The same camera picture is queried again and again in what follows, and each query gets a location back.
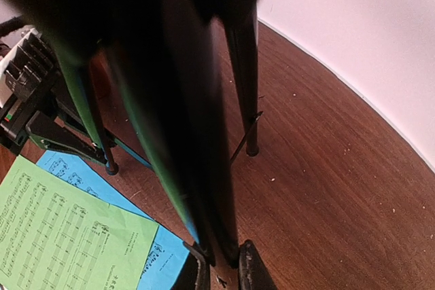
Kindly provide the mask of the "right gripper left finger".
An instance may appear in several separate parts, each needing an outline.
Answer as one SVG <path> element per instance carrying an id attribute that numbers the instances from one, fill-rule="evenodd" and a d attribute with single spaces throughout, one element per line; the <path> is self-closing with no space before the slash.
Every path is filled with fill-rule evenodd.
<path id="1" fill-rule="evenodd" d="M 183 242 L 183 246 L 189 252 L 188 257 L 171 288 L 174 290 L 210 290 L 210 265 L 199 246 L 195 242 L 193 245 Z"/>

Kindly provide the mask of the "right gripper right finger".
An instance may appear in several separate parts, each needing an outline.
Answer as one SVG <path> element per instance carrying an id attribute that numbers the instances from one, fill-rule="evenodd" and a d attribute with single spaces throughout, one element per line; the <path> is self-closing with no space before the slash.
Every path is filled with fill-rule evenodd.
<path id="1" fill-rule="evenodd" d="M 239 253 L 239 289 L 277 290 L 255 244 L 246 240 Z"/>

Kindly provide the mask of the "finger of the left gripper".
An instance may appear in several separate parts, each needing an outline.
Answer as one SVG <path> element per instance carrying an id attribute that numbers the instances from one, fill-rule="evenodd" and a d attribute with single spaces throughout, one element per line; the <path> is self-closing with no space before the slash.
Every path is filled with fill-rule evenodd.
<path id="1" fill-rule="evenodd" d="M 79 156 L 99 164 L 107 163 L 101 150 L 94 149 L 40 111 L 36 111 L 26 123 L 25 130 L 30 140 L 42 149 Z"/>

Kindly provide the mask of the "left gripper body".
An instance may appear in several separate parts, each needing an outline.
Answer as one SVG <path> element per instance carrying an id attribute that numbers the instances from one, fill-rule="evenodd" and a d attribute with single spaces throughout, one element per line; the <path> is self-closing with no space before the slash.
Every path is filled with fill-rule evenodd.
<path id="1" fill-rule="evenodd" d="M 60 106 L 63 98 L 68 98 L 63 79 L 32 92 L 13 90 L 1 108 L 1 146 L 16 156 L 28 140 L 41 149 L 68 152 L 68 130 L 56 123 L 65 117 Z"/>

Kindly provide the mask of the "black music stand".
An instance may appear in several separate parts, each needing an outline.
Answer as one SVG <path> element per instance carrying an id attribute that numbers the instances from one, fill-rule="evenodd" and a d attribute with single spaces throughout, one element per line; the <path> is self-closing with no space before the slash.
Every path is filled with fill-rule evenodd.
<path id="1" fill-rule="evenodd" d="M 8 0 L 77 75 L 105 46 L 130 121 L 165 192 L 214 266 L 239 241 L 211 21 L 241 25 L 257 0 Z"/>

